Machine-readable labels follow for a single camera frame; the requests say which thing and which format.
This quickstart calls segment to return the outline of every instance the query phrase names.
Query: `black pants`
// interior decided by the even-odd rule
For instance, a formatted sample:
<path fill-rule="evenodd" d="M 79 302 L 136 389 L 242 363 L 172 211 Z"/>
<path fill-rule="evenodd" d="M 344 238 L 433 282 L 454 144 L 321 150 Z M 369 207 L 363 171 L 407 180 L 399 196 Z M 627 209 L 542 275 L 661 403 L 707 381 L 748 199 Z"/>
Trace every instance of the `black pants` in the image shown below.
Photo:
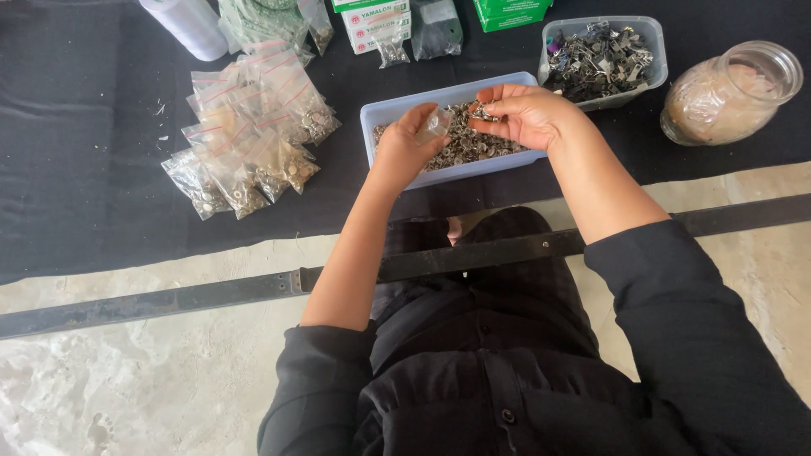
<path fill-rule="evenodd" d="M 509 239 L 528 234 L 549 233 L 551 228 L 541 214 L 525 207 L 500 210 L 476 225 L 465 234 L 457 245 Z M 448 241 L 448 222 L 398 222 L 388 226 L 384 256 L 421 252 L 451 247 Z M 444 274 L 441 277 L 421 277 L 379 284 L 371 308 L 371 318 L 379 323 L 407 305 L 413 290 L 421 293 L 427 288 L 440 290 L 449 287 L 469 286 L 498 293 L 499 290 L 520 291 L 537 297 L 549 310 L 560 312 L 580 329 L 593 343 L 597 338 L 591 330 L 589 317 L 583 309 L 577 285 L 563 258 L 540 258 L 508 265 L 491 266 L 462 273 Z"/>

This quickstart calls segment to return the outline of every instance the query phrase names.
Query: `white thread spool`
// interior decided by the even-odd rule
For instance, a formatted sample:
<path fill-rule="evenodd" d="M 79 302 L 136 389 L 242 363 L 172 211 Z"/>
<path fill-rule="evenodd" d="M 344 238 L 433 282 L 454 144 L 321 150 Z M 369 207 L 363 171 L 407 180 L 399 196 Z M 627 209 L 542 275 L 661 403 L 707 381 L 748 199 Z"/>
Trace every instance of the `white thread spool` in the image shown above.
<path fill-rule="evenodd" d="M 211 62 L 228 52 L 217 21 L 220 19 L 206 0 L 140 0 L 149 14 L 172 32 L 199 60 Z"/>

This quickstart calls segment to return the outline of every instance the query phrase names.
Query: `bare foot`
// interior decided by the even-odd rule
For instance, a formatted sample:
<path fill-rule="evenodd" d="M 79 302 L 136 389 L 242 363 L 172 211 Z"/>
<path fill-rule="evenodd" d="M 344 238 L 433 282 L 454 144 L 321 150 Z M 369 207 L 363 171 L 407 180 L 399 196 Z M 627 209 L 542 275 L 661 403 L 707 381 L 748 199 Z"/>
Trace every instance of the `bare foot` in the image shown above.
<path fill-rule="evenodd" d="M 461 237 L 461 222 L 459 217 L 448 217 L 448 240 L 451 245 L 456 245 L 456 242 Z"/>

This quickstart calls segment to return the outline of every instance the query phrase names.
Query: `person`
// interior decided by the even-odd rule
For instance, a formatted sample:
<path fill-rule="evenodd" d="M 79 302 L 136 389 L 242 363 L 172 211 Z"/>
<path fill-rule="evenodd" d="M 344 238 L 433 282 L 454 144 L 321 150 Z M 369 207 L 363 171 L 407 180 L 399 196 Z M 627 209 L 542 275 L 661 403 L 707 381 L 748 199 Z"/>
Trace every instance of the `person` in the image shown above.
<path fill-rule="evenodd" d="M 384 252 L 450 245 L 447 222 L 387 225 L 448 143 L 416 144 L 436 106 L 420 105 L 383 134 L 300 324 L 285 332 L 259 454 L 811 454 L 811 411 L 740 296 L 597 127 L 538 87 L 504 84 L 477 99 L 504 117 L 472 128 L 548 152 L 641 381 L 600 359 L 562 259 L 375 289 Z M 458 243 L 545 231 L 535 211 L 510 208 Z"/>

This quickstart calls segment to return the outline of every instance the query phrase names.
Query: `left hand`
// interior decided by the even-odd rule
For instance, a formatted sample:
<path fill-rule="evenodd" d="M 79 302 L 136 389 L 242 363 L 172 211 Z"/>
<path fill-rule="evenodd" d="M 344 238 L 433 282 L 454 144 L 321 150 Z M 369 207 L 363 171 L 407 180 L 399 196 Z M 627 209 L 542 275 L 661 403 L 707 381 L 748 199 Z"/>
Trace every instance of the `left hand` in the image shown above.
<path fill-rule="evenodd" d="M 386 128 L 365 185 L 396 198 L 428 161 L 450 142 L 447 136 L 440 136 L 420 146 L 414 139 L 434 108 L 436 103 L 415 106 Z"/>

